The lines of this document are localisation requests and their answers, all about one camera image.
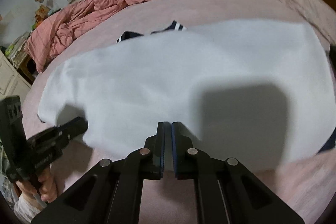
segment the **silver bolt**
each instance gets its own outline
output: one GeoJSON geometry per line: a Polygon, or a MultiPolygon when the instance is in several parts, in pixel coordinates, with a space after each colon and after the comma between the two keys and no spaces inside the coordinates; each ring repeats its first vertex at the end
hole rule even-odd
{"type": "Polygon", "coordinates": [[[229,159],[227,159],[227,163],[229,165],[236,166],[238,164],[238,161],[235,158],[229,158],[229,159]]]}
{"type": "Polygon", "coordinates": [[[144,148],[141,148],[139,152],[141,155],[148,155],[150,153],[150,150],[144,147],[144,148]]]}
{"type": "Polygon", "coordinates": [[[198,150],[196,148],[189,148],[187,152],[189,155],[196,155],[198,153],[198,150]]]}
{"type": "Polygon", "coordinates": [[[106,167],[106,166],[109,166],[111,163],[111,161],[109,159],[102,159],[99,164],[101,167],[106,167]]]}

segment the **human hand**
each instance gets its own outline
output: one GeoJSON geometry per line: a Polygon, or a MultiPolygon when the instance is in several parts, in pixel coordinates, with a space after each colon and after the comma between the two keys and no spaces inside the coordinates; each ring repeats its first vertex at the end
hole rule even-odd
{"type": "MultiPolygon", "coordinates": [[[[53,202],[57,198],[58,194],[54,177],[50,172],[50,167],[47,167],[42,171],[42,173],[38,176],[38,181],[42,184],[39,189],[41,194],[41,200],[48,203],[53,202]]],[[[17,181],[16,185],[22,191],[23,197],[31,205],[35,206],[35,202],[32,203],[32,201],[34,200],[34,198],[32,198],[32,195],[37,194],[37,190],[31,185],[31,183],[29,181],[17,181]]]]}

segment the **shirt sleeve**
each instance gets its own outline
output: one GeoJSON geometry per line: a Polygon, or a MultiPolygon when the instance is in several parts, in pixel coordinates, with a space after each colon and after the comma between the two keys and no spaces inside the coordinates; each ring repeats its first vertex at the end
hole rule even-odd
{"type": "Polygon", "coordinates": [[[19,201],[14,205],[15,215],[24,224],[29,224],[39,212],[40,210],[32,206],[22,195],[19,197],[19,201]]]}

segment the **bed sheet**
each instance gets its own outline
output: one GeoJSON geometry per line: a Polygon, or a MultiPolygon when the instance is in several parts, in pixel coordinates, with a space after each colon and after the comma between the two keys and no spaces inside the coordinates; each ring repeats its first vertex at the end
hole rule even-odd
{"type": "MultiPolygon", "coordinates": [[[[146,34],[164,29],[173,20],[188,27],[239,18],[304,22],[299,13],[278,0],[153,0],[127,7],[75,40],[38,75],[22,105],[22,121],[27,137],[48,127],[37,117],[39,101],[50,73],[70,57],[114,44],[125,31],[146,34]]],[[[327,50],[328,42],[316,29],[315,32],[327,50]]],[[[314,223],[336,192],[336,163],[332,160],[335,153],[331,151],[311,160],[281,166],[277,170],[263,173],[261,178],[303,217],[305,223],[314,223]]],[[[59,192],[62,193],[106,157],[114,159],[113,155],[104,151],[92,150],[76,141],[71,142],[63,157],[52,167],[59,192]]],[[[166,174],[163,181],[159,182],[144,182],[140,223],[197,222],[192,183],[171,180],[170,176],[172,175],[166,174]]]]}

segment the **white cabinet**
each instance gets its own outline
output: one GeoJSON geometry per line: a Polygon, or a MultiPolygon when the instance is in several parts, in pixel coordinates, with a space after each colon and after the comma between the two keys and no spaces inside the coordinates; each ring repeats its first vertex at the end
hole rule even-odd
{"type": "Polygon", "coordinates": [[[21,103],[27,96],[31,85],[15,70],[0,52],[0,99],[4,96],[19,95],[21,103]]]}

